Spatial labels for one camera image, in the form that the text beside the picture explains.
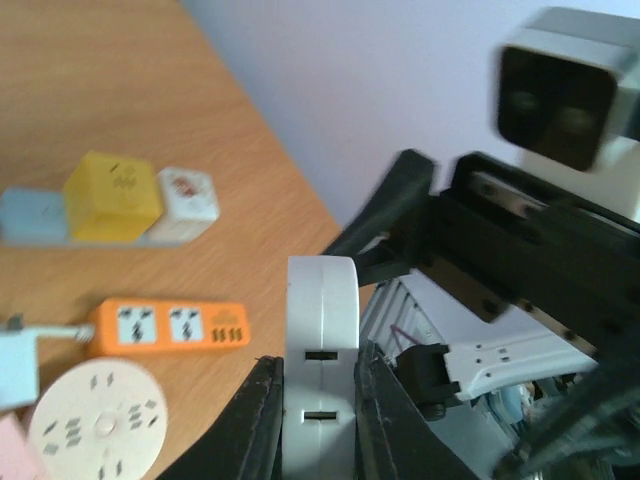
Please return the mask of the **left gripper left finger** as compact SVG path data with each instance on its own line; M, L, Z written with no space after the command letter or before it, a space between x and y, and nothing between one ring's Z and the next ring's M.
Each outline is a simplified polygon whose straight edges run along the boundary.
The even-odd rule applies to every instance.
M215 422L158 479L280 479L283 366L281 357L259 358Z

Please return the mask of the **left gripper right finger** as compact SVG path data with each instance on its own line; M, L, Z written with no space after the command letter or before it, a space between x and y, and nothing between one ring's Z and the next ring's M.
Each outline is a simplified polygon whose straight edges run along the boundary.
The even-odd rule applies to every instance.
M478 479L431 431L371 340L360 346L354 381L359 479Z

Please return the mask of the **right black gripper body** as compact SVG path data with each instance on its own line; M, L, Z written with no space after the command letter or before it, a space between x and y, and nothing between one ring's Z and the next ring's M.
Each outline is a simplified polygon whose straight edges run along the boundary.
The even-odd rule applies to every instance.
M599 360L638 361L636 222L481 153L461 157L439 193L417 152L389 174L390 240L412 269L486 322L523 303Z

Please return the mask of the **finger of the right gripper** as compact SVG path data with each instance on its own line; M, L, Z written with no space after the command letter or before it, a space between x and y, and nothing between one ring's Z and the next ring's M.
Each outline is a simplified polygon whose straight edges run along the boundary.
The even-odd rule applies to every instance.
M420 258L435 163L420 152L399 153L358 214L323 251L353 260L360 280L390 280Z

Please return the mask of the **white cube socket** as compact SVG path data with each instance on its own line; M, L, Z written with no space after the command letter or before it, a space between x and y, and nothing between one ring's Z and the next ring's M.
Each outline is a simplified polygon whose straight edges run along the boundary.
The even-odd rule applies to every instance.
M219 203L208 173L167 167L157 179L165 211L146 232L150 242L191 242L219 218Z

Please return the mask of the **yellow cube socket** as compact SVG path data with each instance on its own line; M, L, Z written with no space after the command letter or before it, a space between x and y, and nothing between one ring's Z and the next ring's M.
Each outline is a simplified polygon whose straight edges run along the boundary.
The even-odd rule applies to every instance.
M88 152L63 189L70 237L132 243L164 213L159 182L146 160Z

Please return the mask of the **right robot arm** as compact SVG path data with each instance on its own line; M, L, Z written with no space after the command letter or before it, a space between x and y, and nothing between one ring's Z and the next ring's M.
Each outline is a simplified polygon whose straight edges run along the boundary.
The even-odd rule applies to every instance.
M632 147L589 197L475 152L430 190L401 152L328 248L361 285L408 301L416 270L485 323L537 332L401 346L369 310L355 367L363 479L635 479L639 475L639 219L605 196L639 176Z

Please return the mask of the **grey white plug adapter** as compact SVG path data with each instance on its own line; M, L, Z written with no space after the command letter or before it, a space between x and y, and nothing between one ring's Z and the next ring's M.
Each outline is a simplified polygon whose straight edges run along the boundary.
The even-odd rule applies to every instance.
M39 397L37 336L23 325L23 316L11 316L1 325L1 410L33 404Z

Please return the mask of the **pink round socket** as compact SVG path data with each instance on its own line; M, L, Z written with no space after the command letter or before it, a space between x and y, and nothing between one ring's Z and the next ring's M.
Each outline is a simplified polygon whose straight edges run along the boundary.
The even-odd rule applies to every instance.
M146 369L99 358L53 382L23 424L51 479L138 480L161 452L168 409Z

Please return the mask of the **orange power strip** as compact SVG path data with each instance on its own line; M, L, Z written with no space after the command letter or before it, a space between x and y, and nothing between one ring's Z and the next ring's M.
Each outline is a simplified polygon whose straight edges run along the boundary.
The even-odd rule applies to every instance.
M91 357L217 352L251 341L239 303L116 297L88 320L95 328L87 345Z

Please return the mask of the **pink cube socket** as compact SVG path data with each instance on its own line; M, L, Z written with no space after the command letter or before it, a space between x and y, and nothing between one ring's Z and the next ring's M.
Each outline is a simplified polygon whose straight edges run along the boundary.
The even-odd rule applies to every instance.
M1 418L1 480L46 480L40 460L14 414Z

